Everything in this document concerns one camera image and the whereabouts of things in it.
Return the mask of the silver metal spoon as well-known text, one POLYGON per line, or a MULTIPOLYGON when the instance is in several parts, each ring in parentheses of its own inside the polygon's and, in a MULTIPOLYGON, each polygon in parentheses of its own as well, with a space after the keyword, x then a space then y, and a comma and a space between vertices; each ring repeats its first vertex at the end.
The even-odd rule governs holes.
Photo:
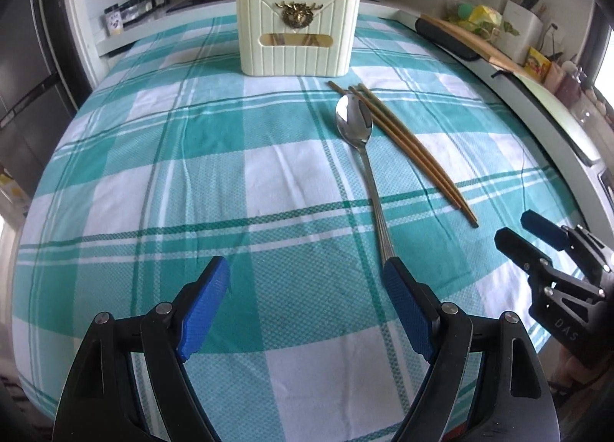
POLYGON ((344 94, 335 107, 335 122, 342 139, 359 155, 363 169, 365 186, 373 204, 376 232, 382 264, 393 258, 394 252, 388 226, 385 220, 379 191, 367 154, 367 144, 373 133, 373 119, 365 103, 355 94, 344 94))

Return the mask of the cream utensil holder box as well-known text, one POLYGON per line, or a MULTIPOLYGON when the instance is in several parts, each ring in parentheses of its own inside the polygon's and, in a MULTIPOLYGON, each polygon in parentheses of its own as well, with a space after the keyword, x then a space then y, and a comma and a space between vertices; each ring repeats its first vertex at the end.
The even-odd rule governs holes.
POLYGON ((340 77, 360 0, 236 0, 240 66, 256 77, 340 77))

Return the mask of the green cutting board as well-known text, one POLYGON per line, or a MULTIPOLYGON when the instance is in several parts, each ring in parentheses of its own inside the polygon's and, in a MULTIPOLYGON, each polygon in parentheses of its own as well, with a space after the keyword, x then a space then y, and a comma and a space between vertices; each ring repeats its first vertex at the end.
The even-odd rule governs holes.
POLYGON ((584 128, 554 94, 530 77, 517 73, 508 73, 507 77, 527 94, 585 166, 601 161, 601 154, 584 128))

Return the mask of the yellow snack packet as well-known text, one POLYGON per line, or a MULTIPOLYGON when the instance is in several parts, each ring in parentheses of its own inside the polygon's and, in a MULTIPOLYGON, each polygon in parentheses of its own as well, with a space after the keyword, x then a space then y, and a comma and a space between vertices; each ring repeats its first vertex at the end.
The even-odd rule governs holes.
POLYGON ((540 51, 530 47, 522 69, 535 81, 542 83, 551 69, 551 61, 540 51))

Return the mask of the teal plaid tablecloth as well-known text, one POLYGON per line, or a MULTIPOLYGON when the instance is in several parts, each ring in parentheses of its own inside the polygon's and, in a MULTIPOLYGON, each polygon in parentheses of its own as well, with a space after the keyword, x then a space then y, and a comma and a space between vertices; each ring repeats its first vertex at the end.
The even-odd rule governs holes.
MULTIPOLYGON (((526 210, 580 223, 522 122, 409 28, 357 22, 348 75, 419 138, 478 216, 472 227, 381 132, 368 143, 396 253, 473 315, 507 310, 537 348, 523 272, 494 244, 526 210)), ((96 314, 143 314, 214 256, 230 287, 187 362, 226 441, 386 441, 427 370, 381 283, 356 153, 322 78, 248 77, 236 19, 136 43, 80 108, 35 191, 13 279, 13 350, 28 399, 53 417, 96 314)))

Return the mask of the wooden cutting board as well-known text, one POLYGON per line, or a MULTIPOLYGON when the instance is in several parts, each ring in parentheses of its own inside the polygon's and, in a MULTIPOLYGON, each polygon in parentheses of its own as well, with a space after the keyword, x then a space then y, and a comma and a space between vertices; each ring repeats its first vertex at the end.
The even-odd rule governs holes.
POLYGON ((504 53, 498 51, 497 48, 490 45, 488 41, 483 40, 482 37, 479 37, 477 34, 473 34, 450 22, 425 15, 424 13, 421 15, 421 19, 450 34, 450 36, 455 37, 457 41, 460 41, 460 43, 464 44, 472 51, 475 51, 482 59, 496 66, 498 69, 527 76, 527 73, 521 66, 504 53))

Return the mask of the white knife block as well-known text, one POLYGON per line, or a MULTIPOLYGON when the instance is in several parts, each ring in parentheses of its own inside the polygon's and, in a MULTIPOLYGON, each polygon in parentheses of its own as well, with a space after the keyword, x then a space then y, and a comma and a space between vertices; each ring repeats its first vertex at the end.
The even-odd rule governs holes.
POLYGON ((535 13, 508 0, 494 47, 522 66, 529 48, 537 46, 542 29, 543 23, 535 13))

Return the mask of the black rolled mat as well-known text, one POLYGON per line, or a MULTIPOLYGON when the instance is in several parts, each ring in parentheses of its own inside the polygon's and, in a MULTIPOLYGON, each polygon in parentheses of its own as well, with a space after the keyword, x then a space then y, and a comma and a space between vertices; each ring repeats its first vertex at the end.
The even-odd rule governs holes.
POLYGON ((440 48, 446 49, 446 51, 463 60, 475 61, 480 58, 480 55, 475 50, 467 47, 462 41, 457 40, 456 37, 451 36, 425 19, 416 20, 415 30, 426 40, 431 41, 431 43, 436 44, 440 48))

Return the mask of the wooden chopstick cluster right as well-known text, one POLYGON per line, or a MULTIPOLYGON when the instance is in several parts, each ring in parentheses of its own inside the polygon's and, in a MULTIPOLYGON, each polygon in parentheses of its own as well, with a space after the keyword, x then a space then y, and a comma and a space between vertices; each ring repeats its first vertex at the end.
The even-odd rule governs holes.
POLYGON ((434 156, 428 151, 428 149, 419 141, 419 139, 403 124, 403 122, 368 88, 362 83, 358 85, 358 91, 360 94, 366 97, 367 101, 374 104, 376 107, 377 116, 392 129, 393 132, 398 134, 398 137, 412 150, 419 160, 424 162, 426 168, 432 175, 437 178, 442 184, 446 192, 449 192, 452 198, 458 203, 458 207, 461 208, 467 214, 472 214, 467 201, 461 194, 460 190, 446 173, 443 167, 438 163, 434 156))

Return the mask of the plastic bag with produce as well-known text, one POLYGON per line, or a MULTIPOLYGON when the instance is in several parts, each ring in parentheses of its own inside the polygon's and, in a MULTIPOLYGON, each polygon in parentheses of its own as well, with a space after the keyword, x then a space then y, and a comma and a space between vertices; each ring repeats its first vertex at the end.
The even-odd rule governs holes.
POLYGON ((486 41, 495 41, 502 33, 519 36, 500 12, 481 0, 446 0, 446 19, 486 41))

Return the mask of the grey refrigerator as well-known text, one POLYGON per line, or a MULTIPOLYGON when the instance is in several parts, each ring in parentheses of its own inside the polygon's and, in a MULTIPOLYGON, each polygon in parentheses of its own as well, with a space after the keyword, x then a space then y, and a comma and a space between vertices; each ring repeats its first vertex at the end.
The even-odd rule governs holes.
POLYGON ((1 167, 31 197, 91 92, 66 0, 1 0, 1 167))

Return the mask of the spice jar rack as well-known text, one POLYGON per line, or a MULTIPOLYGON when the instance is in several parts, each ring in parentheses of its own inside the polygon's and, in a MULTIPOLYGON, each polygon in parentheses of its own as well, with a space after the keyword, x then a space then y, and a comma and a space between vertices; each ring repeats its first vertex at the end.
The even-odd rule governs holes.
POLYGON ((126 26, 145 19, 153 10, 152 0, 128 0, 104 10, 106 30, 109 36, 121 34, 126 26))

